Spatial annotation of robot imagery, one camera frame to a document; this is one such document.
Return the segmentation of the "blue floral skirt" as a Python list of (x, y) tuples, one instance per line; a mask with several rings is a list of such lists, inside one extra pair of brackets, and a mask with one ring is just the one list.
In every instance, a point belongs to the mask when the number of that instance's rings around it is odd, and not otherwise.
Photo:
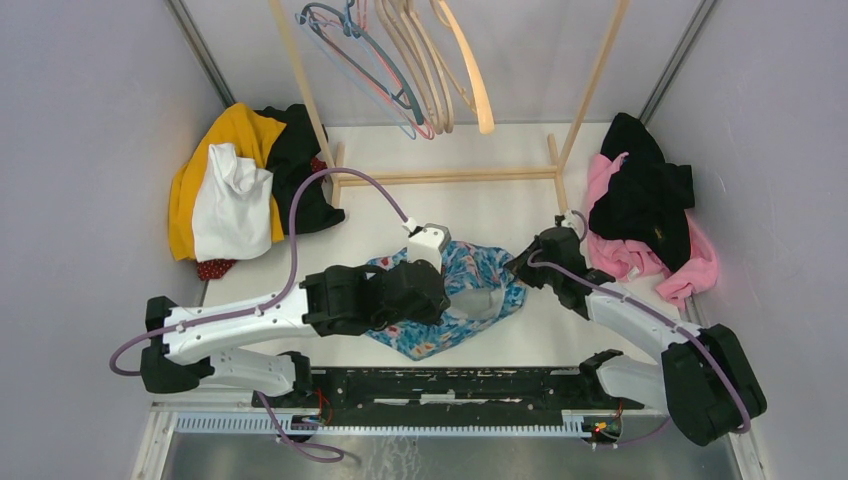
[(525, 305), (527, 287), (507, 269), (514, 259), (507, 250), (452, 241), (442, 259), (450, 307), (441, 323), (405, 320), (367, 337), (420, 361), (460, 345)]

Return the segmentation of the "pink plastic hanger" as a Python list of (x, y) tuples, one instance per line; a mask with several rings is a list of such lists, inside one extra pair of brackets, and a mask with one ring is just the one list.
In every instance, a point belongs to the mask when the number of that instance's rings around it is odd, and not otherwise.
[(387, 112), (398, 115), (397, 126), (411, 140), (433, 140), (435, 131), (423, 116), (417, 97), (408, 89), (405, 77), (393, 67), (386, 55), (380, 54), (361, 35), (354, 34), (354, 37), (367, 58), (366, 72), (371, 76), (368, 82), (386, 106)]

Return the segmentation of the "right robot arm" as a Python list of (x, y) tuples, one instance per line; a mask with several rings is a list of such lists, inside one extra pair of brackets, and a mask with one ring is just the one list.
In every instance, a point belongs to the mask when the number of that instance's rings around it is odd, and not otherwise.
[(606, 350), (584, 361), (577, 392), (585, 405), (635, 401), (667, 416), (699, 446), (748, 432), (767, 411), (765, 393), (732, 329), (673, 320), (632, 295), (612, 276), (588, 267), (573, 229), (542, 231), (506, 268), (532, 288), (551, 288), (563, 307), (650, 357), (642, 362)]

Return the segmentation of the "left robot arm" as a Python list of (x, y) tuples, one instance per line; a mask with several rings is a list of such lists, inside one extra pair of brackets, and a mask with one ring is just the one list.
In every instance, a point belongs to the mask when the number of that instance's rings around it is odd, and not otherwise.
[(150, 343), (141, 353), (145, 389), (174, 394), (202, 384), (227, 385), (307, 404), (315, 382), (297, 352), (277, 356), (250, 345), (279, 338), (360, 336), (401, 321), (437, 325), (450, 300), (432, 264), (402, 261), (378, 266), (331, 266), (307, 276), (280, 300), (240, 301), (208, 309), (180, 307), (161, 296), (149, 300)]

